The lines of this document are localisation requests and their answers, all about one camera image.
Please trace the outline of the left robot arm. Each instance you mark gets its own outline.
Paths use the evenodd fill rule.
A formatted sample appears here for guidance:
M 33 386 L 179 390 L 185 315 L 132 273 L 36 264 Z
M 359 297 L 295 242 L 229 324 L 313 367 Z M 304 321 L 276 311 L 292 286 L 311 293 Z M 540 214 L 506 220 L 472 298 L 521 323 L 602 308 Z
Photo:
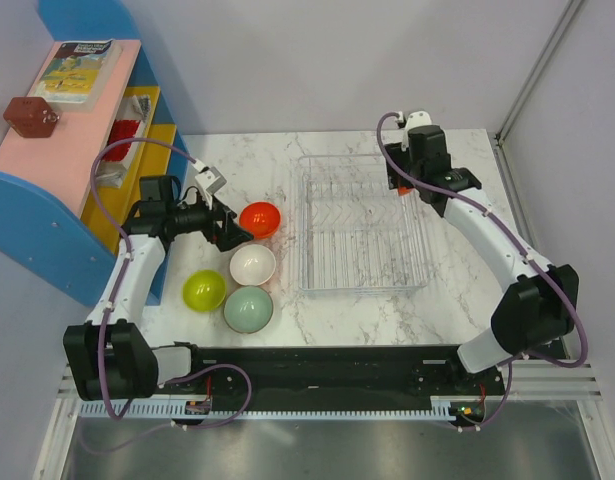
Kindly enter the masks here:
M 95 308 L 63 336 L 68 364 L 85 401 L 148 398 L 170 380 L 185 393 L 206 382 L 206 369 L 187 344 L 152 348 L 139 330 L 152 283 L 177 236 L 200 232 L 219 251 L 252 240 L 235 213 L 216 198 L 225 185 L 215 168 L 195 177 L 196 200 L 174 194 L 169 175 L 140 180 L 140 198 L 122 225 L 116 264 Z

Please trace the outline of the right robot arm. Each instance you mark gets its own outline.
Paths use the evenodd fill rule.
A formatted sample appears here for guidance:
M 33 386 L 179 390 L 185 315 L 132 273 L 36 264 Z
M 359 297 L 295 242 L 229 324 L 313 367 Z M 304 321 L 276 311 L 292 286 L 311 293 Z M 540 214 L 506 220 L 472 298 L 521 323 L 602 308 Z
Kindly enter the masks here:
M 580 356 L 567 365 L 584 363 L 588 340 L 576 311 L 576 271 L 555 266 L 510 230 L 477 177 L 452 166 L 444 131 L 437 125 L 411 127 L 402 141 L 378 146 L 390 188 L 417 190 L 424 203 L 469 241 L 503 292 L 489 328 L 460 345 L 445 368 L 447 386 L 468 393 L 480 383 L 482 371 L 522 354 L 534 355 L 539 346 L 571 332 L 579 336 Z

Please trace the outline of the clear wire dish rack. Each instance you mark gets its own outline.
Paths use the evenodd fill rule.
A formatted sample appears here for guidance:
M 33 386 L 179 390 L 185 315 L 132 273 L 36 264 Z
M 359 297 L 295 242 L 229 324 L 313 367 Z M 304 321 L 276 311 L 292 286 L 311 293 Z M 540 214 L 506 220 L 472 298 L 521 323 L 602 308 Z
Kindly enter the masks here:
M 394 295 L 428 284 L 421 204 L 389 188 L 381 155 L 306 155 L 294 173 L 301 290 Z

